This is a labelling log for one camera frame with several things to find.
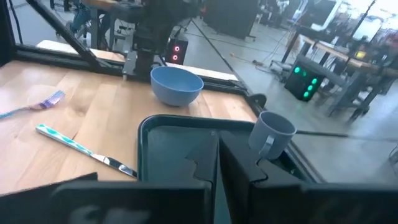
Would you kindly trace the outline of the blue bowl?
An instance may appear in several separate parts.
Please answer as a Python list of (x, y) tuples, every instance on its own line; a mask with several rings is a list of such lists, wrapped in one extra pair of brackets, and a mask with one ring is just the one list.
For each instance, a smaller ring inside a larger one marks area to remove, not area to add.
[(204, 87), (198, 75), (177, 67), (153, 68), (150, 84), (158, 100), (170, 106), (188, 106)]

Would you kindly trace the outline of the dark green plastic tray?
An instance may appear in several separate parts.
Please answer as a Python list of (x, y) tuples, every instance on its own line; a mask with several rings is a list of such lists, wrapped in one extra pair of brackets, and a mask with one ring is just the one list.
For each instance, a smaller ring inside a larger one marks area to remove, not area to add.
[(253, 122), (157, 114), (143, 120), (137, 137), (140, 181), (161, 181), (185, 167), (185, 156), (213, 131), (229, 131), (246, 142)]

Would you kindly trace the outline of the black box with green lights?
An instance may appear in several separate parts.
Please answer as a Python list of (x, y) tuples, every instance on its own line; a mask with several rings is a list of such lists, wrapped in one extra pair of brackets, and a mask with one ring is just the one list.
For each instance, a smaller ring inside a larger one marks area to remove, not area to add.
[(324, 78), (321, 73), (297, 61), (286, 79), (284, 88), (299, 101), (308, 102), (318, 91)]

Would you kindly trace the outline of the wooden workbench with black legs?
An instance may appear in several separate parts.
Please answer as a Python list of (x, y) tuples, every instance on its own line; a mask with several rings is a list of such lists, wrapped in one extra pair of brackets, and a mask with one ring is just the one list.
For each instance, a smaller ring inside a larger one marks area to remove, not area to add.
[[(334, 84), (342, 88), (341, 94), (329, 107), (329, 114), (333, 114), (338, 108), (354, 108), (354, 113), (351, 115), (350, 120), (356, 120), (359, 116), (365, 115), (369, 111), (370, 103), (381, 91), (383, 85), (395, 78), (398, 78), (398, 70), (389, 68), (386, 63), (374, 65), (355, 59), (352, 55), (337, 50), (334, 45), (326, 43), (324, 40), (329, 36), (328, 34), (304, 26), (297, 26), (295, 31), (293, 31), (292, 40), (288, 41), (285, 54), (280, 61), (281, 64), (286, 62), (296, 40), (301, 35), (304, 36), (305, 43), (300, 53), (297, 55), (296, 61), (301, 62), (315, 72), (320, 73), (325, 78), (329, 79)], [(315, 63), (309, 58), (306, 58), (306, 54), (310, 47), (316, 47), (325, 51), (325, 55), (319, 63)], [(340, 78), (337, 74), (330, 72), (323, 67), (323, 64), (331, 55), (339, 60), (344, 61), (345, 65), (355, 68), (354, 75), (347, 82)], [(363, 76), (367, 74), (379, 77), (380, 81), (365, 99), (361, 99), (359, 98), (358, 93), (359, 89), (365, 86)]]

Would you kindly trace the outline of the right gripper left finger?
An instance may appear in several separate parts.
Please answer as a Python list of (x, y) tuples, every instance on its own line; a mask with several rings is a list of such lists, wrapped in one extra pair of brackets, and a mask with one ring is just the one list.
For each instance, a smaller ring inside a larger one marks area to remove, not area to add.
[(217, 163), (211, 133), (165, 181), (63, 184), (51, 196), (51, 224), (213, 224)]

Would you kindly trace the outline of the black aluminium table frame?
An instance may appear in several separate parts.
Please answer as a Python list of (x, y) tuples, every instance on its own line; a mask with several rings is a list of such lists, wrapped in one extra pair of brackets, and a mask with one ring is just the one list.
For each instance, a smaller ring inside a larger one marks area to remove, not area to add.
[[(111, 61), (95, 57), (94, 53), (82, 46), (78, 41), (73, 40), (70, 34), (63, 28), (61, 22), (41, 3), (36, 0), (25, 0), (40, 16), (49, 23), (78, 53), (63, 53), (53, 50), (40, 49), (38, 47), (23, 46), (15, 43), (12, 33), (9, 10), (14, 12), (14, 6), (6, 0), (0, 0), (0, 65), (12, 60), (42, 63), (62, 68), (85, 70), (95, 73), (103, 73), (114, 77), (125, 76), (121, 62)], [(246, 103), (254, 114), (258, 115), (261, 108), (265, 106), (266, 97), (262, 94), (250, 95), (243, 82), (224, 80), (200, 76), (205, 81), (205, 89), (232, 93), (244, 97)]]

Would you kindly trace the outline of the iridescent fork with teal handle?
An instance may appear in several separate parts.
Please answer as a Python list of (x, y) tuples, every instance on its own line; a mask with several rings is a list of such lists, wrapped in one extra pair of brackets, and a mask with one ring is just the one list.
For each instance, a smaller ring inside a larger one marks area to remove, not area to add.
[(56, 91), (53, 95), (48, 97), (46, 100), (37, 103), (35, 105), (30, 105), (30, 106), (25, 106), (23, 108), (18, 108), (6, 113), (1, 113), (0, 114), (0, 119), (10, 117), (16, 113), (19, 112), (25, 112), (25, 111), (40, 111), (40, 110), (47, 110), (49, 108), (53, 108), (57, 103), (59, 103), (61, 100), (63, 100), (65, 97), (65, 93), (63, 91)]

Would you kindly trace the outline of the person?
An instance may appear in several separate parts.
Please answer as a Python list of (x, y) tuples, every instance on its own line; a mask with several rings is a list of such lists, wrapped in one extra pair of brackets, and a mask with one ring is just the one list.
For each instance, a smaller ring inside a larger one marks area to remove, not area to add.
[(80, 0), (71, 1), (76, 7), (76, 12), (69, 28), (73, 34), (76, 34), (84, 24), (91, 20), (91, 11), (90, 8), (81, 3)]

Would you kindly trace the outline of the black cabinet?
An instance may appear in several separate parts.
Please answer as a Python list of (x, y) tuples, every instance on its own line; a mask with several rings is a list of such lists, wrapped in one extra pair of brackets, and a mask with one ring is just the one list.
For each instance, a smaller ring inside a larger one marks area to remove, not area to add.
[(259, 0), (205, 0), (204, 22), (217, 33), (244, 40), (251, 37)]

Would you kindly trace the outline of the knife with teal patterned handle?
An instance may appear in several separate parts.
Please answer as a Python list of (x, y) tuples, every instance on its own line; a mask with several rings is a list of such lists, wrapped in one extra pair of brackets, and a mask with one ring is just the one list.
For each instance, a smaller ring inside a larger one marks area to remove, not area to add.
[(100, 161), (103, 164), (105, 164), (109, 167), (112, 167), (113, 169), (116, 169), (128, 176), (137, 178), (137, 172), (134, 169), (124, 165), (123, 163), (119, 162), (116, 159), (113, 159), (112, 157), (95, 154), (94, 152), (90, 151), (89, 149), (82, 146), (81, 144), (78, 144), (74, 140), (64, 136), (63, 134), (59, 133), (58, 131), (56, 131), (44, 124), (38, 125), (35, 129), (40, 134), (43, 134), (55, 141), (58, 141), (58, 142), (66, 145), (74, 150), (77, 150), (89, 157), (92, 157), (92, 158), (96, 159), (97, 161)]

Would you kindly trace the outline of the grey mug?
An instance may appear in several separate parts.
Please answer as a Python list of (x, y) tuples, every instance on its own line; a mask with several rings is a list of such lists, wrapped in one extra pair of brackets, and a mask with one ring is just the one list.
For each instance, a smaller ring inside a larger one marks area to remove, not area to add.
[(262, 158), (276, 160), (296, 132), (297, 128), (287, 118), (263, 111), (251, 131), (248, 144)]

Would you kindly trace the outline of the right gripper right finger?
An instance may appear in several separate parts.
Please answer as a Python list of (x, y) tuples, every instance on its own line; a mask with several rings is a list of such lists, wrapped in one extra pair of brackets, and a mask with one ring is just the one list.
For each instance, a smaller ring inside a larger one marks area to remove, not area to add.
[(220, 159), (237, 224), (398, 224), (398, 188), (304, 182), (221, 131)]

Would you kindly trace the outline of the black box with red lights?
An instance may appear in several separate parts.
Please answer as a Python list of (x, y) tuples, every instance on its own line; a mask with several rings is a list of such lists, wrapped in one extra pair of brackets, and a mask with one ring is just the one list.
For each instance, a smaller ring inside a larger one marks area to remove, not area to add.
[(165, 61), (183, 65), (188, 48), (188, 39), (184, 36), (171, 37), (165, 51)]

